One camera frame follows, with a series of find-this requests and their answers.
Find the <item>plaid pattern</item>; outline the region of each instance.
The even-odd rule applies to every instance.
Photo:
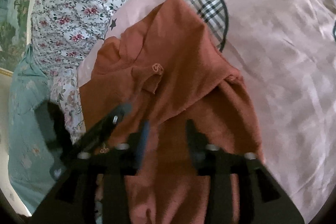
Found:
[[[218,39],[220,51],[225,45],[228,14],[224,0],[185,0],[209,26]]]

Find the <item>light blue fabric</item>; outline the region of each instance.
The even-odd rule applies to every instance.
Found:
[[[55,183],[49,170],[57,157],[46,146],[47,135],[49,140],[55,139],[53,121],[46,107],[38,113],[35,111],[49,99],[50,90],[47,77],[33,60],[32,51],[28,45],[12,77],[8,131],[9,180],[31,213]]]

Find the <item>white wall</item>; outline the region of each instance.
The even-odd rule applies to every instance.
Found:
[[[0,74],[0,188],[14,210],[28,215],[8,179],[8,98],[11,77]]]

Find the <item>orange shirt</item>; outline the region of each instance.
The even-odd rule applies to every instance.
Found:
[[[166,0],[121,39],[99,50],[91,80],[80,88],[87,130],[120,103],[132,112],[108,140],[114,146],[151,125],[142,168],[126,177],[134,224],[203,224],[209,178],[196,175],[185,123],[193,119],[210,143],[262,158],[258,121],[239,70],[215,48],[212,34],[184,0]],[[239,197],[233,181],[234,222]]]

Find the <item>black star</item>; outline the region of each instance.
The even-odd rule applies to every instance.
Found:
[[[116,26],[116,21],[117,21],[117,19],[112,20],[112,24],[110,26],[111,30],[113,30],[113,28]]]

